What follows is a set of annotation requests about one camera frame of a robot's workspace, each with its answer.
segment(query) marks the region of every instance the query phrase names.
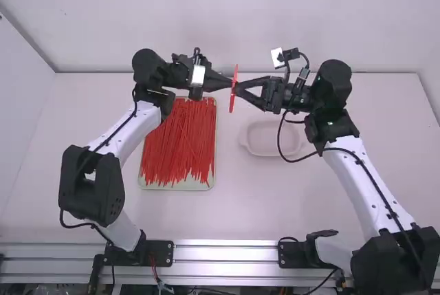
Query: wire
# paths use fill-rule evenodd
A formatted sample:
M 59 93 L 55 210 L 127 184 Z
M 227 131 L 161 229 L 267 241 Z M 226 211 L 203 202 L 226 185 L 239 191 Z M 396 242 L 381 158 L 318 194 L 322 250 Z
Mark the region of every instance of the wire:
M 299 161 L 303 161 L 303 160 L 307 159 L 308 157 L 316 155 L 316 154 L 318 154 L 318 152 L 314 151 L 313 153 L 307 154 L 307 155 L 305 155 L 303 157 L 300 157 L 300 158 L 298 158 L 296 160 L 288 160 L 283 155 L 283 152 L 281 151 L 281 146 L 280 146 L 280 134 L 281 134 L 281 127 L 283 126 L 283 122 L 285 121 L 285 116 L 287 115 L 288 112 L 289 112 L 289 110 L 286 110 L 284 112 L 284 114 L 283 114 L 283 117 L 281 118 L 280 125 L 278 127 L 278 133 L 276 135 L 276 145 L 277 145 L 277 148 L 278 148 L 278 152 L 279 152 L 279 154 L 280 154 L 280 156 L 282 157 L 283 160 L 285 160 L 286 162 L 289 162 L 289 163 L 296 163 L 296 162 L 299 162 Z M 399 228 L 399 231 L 404 236 L 405 242 L 408 244 L 408 247 L 409 247 L 409 249 L 411 251 L 411 254 L 412 254 L 414 260 L 416 261 L 417 265 L 419 266 L 421 274 L 423 275 L 424 283 L 426 284 L 426 288 L 428 290 L 428 293 L 431 294 L 432 290 L 431 290 L 430 285 L 428 284 L 428 277 L 427 277 L 425 268 L 423 267 L 421 259 L 420 259 L 419 255 L 417 254 L 417 251 L 416 251 L 416 249 L 415 249 L 415 247 L 413 245 L 413 242 L 411 241 L 410 237 L 406 233 L 404 227 L 402 226 L 402 224 L 400 223 L 399 219 L 397 218 L 396 212 L 391 207 L 390 203 L 386 199 L 386 197 L 383 194 L 382 190 L 380 189 L 379 185 L 377 185 L 377 182 L 375 181 L 374 177 L 371 175 L 370 170 L 368 170 L 368 168 L 363 163 L 362 159 L 360 159 L 352 151 L 349 151 L 348 149 L 343 149 L 341 147 L 327 147 L 327 148 L 324 148 L 322 151 L 342 151 L 342 152 L 344 152 L 346 154 L 349 154 L 351 157 L 353 157 L 356 160 L 356 164 L 359 164 L 364 169 L 365 173 L 367 174 L 368 178 L 370 179 L 371 183 L 373 184 L 375 190 L 377 191 L 377 194 L 379 194 L 380 198 L 385 203 L 385 208 L 389 211 L 391 218 L 396 223 L 397 227 Z
M 64 210 L 63 209 L 60 209 L 60 224 L 62 227 L 67 228 L 67 229 L 81 228 L 83 226 L 90 226 L 90 228 L 92 228 L 93 230 L 96 230 L 96 232 L 98 232 L 99 235 L 105 239 L 105 241 L 107 241 L 108 243 L 113 245 L 113 241 L 110 240 L 110 238 L 108 236 L 106 236 L 104 233 L 102 233 L 102 231 L 99 229 L 99 227 L 94 223 L 80 223 L 80 224 L 75 224 L 75 225 L 67 225 L 64 222 Z
M 333 275 L 333 273 L 335 273 L 338 270 L 339 269 L 334 269 L 333 271 L 331 271 L 330 274 L 328 276 L 326 276 L 325 279 L 323 281 L 321 281 L 321 283 L 319 285 L 317 285 L 315 288 L 309 290 L 308 292 L 305 292 L 304 294 L 292 294 L 292 295 L 310 295 L 311 293 L 313 293 L 316 290 L 318 290 L 319 288 L 321 288 L 330 279 L 330 277 Z
M 299 159 L 295 159 L 295 160 L 289 160 L 289 159 L 287 159 L 284 156 L 283 152 L 281 151 L 280 139 L 281 139 L 281 127 L 283 126 L 283 122 L 285 121 L 285 117 L 286 117 L 287 113 L 289 113 L 288 110 L 286 110 L 284 112 L 283 117 L 281 118 L 280 125 L 278 127 L 278 132 L 276 133 L 276 147 L 278 149 L 278 153 L 283 158 L 283 160 L 285 160 L 287 163 L 296 163 L 296 162 L 303 161 L 303 160 L 305 160 L 305 159 L 307 159 L 307 158 L 309 158 L 311 156 L 314 156 L 314 155 L 318 154 L 318 151 L 314 151 L 314 152 L 312 152 L 310 154 L 307 154 L 307 155 L 305 155 L 303 157 L 300 157 Z
M 294 111 L 292 111 L 292 110 L 290 109 L 290 104 L 292 103 L 292 100 L 293 100 L 293 99 L 290 99 L 290 101 L 289 101 L 289 106 L 288 106 L 287 109 L 284 111 L 284 114 L 286 114 L 286 115 L 287 115 L 287 113 L 293 113 L 293 112 L 294 112 Z M 286 120 L 285 117 L 284 117 L 284 122 L 287 122 L 287 123 L 293 123 L 293 124 L 304 124 L 304 123 L 305 123 L 304 120 Z
M 310 67 L 309 58 L 307 58 L 307 56 L 305 54 L 303 54 L 302 52 L 299 52 L 299 55 L 302 56 L 306 62 L 305 68 L 309 69 L 309 67 Z

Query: white wall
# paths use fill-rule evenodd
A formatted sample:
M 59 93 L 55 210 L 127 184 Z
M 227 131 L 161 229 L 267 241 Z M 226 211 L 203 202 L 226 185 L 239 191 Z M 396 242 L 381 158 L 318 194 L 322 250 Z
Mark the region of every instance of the white wall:
M 269 49 L 298 46 L 313 69 L 417 72 L 440 116 L 439 0 L 0 0 L 64 72 L 129 71 L 142 47 L 202 48 L 217 68 L 272 69 Z
M 0 19 L 0 216 L 34 134 L 54 72 Z

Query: metal frame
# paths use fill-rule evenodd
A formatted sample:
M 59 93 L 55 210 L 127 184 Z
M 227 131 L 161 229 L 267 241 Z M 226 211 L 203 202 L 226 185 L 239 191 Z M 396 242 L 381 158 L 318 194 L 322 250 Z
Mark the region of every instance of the metal frame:
M 172 267 L 158 268 L 160 278 L 171 285 L 297 286 L 319 284 L 331 270 L 280 269 L 277 241 L 178 240 Z M 88 283 L 95 254 L 103 243 L 0 243 L 6 260 L 0 267 L 0 283 Z M 154 285 L 150 267 L 115 267 L 116 284 Z M 440 275 L 437 281 L 440 286 Z M 105 267 L 101 284 L 111 284 L 111 268 Z M 325 283 L 334 287 L 335 280 Z

